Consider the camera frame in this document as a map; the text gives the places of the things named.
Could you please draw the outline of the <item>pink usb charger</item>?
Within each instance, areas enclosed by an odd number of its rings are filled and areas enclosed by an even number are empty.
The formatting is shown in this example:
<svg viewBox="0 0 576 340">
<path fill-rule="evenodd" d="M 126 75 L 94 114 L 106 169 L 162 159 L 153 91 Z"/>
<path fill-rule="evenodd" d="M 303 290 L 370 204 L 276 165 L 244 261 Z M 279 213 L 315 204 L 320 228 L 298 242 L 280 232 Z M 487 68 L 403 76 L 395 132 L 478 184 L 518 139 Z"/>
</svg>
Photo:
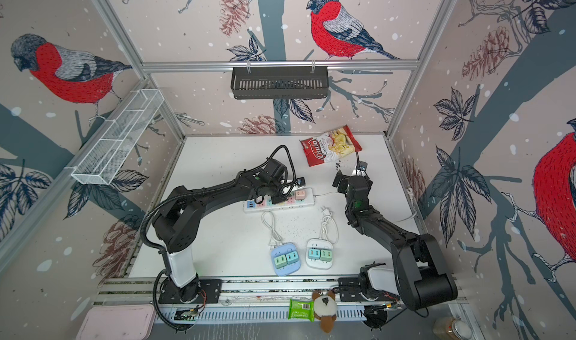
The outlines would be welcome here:
<svg viewBox="0 0 576 340">
<path fill-rule="evenodd" d="M 304 189 L 295 191 L 294 195 L 296 200 L 304 200 L 307 197 L 306 191 Z"/>
</svg>

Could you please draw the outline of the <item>light green usb charger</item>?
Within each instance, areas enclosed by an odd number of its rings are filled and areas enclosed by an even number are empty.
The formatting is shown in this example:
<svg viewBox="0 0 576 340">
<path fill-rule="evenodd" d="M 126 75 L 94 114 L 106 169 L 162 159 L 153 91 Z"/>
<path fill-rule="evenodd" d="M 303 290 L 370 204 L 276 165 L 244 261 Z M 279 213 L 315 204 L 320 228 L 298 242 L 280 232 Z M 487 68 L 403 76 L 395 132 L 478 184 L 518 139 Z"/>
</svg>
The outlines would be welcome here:
<svg viewBox="0 0 576 340">
<path fill-rule="evenodd" d="M 322 249 L 319 259 L 327 263 L 332 262 L 332 251 L 330 249 Z"/>
</svg>

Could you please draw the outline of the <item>teal usb charger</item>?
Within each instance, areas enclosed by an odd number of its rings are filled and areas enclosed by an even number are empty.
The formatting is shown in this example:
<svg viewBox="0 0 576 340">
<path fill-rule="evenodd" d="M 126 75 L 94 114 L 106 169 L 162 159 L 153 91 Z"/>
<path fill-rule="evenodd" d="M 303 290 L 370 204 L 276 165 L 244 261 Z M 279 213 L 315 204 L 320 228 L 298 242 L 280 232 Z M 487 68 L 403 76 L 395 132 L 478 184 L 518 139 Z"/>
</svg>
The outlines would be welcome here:
<svg viewBox="0 0 576 340">
<path fill-rule="evenodd" d="M 291 251 L 290 253 L 286 254 L 286 263 L 293 264 L 299 261 L 299 255 L 297 251 Z"/>
<path fill-rule="evenodd" d="M 321 251 L 318 248 L 309 248 L 309 250 L 307 250 L 307 256 L 311 260 L 319 260 Z"/>
</svg>

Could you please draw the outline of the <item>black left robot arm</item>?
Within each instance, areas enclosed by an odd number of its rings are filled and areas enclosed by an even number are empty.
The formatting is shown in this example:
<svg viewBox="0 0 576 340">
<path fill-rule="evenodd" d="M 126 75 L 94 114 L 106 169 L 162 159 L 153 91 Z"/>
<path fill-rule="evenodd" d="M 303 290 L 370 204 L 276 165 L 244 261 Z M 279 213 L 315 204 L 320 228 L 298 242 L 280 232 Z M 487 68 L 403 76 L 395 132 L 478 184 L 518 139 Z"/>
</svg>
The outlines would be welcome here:
<svg viewBox="0 0 576 340">
<path fill-rule="evenodd" d="M 284 202 L 297 185 L 296 169 L 287 146 L 280 145 L 264 163 L 244 169 L 234 179 L 208 188 L 174 188 L 169 197 L 151 209 L 142 220 L 139 234 L 143 244 L 161 255 L 163 273 L 180 292 L 198 288 L 199 275 L 191 246 L 205 216 L 234 203 L 269 198 Z"/>
</svg>

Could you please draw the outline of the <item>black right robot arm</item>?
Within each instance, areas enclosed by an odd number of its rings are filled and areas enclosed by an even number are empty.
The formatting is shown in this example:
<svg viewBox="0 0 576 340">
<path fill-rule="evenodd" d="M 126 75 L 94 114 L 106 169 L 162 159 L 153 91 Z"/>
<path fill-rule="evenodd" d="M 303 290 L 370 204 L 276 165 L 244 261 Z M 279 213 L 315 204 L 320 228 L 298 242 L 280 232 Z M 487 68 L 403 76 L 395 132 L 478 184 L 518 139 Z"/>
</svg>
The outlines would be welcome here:
<svg viewBox="0 0 576 340">
<path fill-rule="evenodd" d="M 369 204 L 372 184 L 367 175 L 348 176 L 339 170 L 332 186 L 345 195 L 347 223 L 390 252 L 400 299 L 412 311 L 457 299 L 457 285 L 437 240 L 385 219 Z"/>
</svg>

